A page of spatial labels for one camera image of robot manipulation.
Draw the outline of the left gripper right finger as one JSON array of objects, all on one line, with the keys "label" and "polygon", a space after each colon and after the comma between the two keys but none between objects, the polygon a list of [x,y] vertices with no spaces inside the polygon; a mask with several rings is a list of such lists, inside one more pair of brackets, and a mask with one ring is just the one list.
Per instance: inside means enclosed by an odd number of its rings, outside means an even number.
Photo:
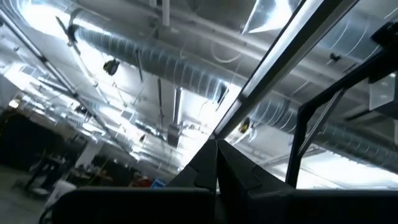
[{"label": "left gripper right finger", "polygon": [[228,142],[217,142],[230,224],[398,224],[398,191],[296,189]]}]

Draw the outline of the silver ventilation duct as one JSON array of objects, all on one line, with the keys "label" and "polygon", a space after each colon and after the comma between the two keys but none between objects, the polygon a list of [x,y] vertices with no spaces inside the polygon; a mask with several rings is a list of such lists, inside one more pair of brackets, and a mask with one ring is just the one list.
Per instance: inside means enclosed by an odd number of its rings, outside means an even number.
[{"label": "silver ventilation duct", "polygon": [[217,103],[221,103],[228,92],[227,83],[214,71],[182,59],[163,47],[79,25],[74,25],[73,31],[76,40]]},{"label": "silver ventilation duct", "polygon": [[[294,134],[297,113],[297,109],[287,107],[285,100],[266,98],[253,108],[248,118],[254,123],[266,124],[287,134]],[[328,121],[313,143],[331,152],[398,174],[398,145],[372,136],[369,132]]]}]

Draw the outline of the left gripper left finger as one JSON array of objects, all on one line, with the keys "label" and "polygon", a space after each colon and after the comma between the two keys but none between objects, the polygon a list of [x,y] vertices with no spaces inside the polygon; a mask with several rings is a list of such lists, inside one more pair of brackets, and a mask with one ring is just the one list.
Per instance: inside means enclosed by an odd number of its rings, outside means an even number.
[{"label": "left gripper left finger", "polygon": [[80,187],[52,210],[53,224],[212,224],[217,145],[207,141],[166,186]]}]

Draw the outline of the long ceiling pipe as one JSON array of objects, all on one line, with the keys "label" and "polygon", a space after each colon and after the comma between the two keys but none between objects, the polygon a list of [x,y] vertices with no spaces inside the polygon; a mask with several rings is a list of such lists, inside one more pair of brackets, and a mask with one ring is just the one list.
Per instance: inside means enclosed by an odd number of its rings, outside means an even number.
[{"label": "long ceiling pipe", "polygon": [[0,18],[5,25],[11,30],[11,32],[27,47],[28,51],[39,61],[39,65],[42,65],[47,72],[50,72],[55,78],[72,94],[73,98],[76,99],[81,105],[83,105],[92,117],[98,122],[98,124],[110,135],[111,139],[120,146],[124,151],[129,152],[131,150],[128,145],[122,140],[118,139],[115,134],[110,133],[110,129],[107,127],[105,120],[101,117],[92,106],[90,106],[80,95],[80,92],[66,79],[66,76],[57,69],[47,57],[37,48],[37,46],[26,36],[26,34],[19,28],[19,26],[7,15],[7,13],[0,8]]}]

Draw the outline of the overhead aluminium beam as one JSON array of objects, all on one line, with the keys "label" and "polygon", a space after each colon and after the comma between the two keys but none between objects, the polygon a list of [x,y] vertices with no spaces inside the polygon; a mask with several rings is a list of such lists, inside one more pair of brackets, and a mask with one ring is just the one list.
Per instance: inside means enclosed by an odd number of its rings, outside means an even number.
[{"label": "overhead aluminium beam", "polygon": [[303,0],[271,45],[212,139],[224,139],[360,0]]}]

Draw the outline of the black metal table frame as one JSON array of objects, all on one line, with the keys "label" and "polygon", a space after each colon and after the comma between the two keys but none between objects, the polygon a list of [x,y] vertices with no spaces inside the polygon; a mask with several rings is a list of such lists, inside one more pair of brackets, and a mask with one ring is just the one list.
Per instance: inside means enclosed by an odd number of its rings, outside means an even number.
[{"label": "black metal table frame", "polygon": [[304,103],[297,114],[285,183],[296,188],[303,155],[331,112],[351,87],[369,77],[384,78],[398,70],[398,21],[390,21],[372,36],[382,50],[319,95]]}]

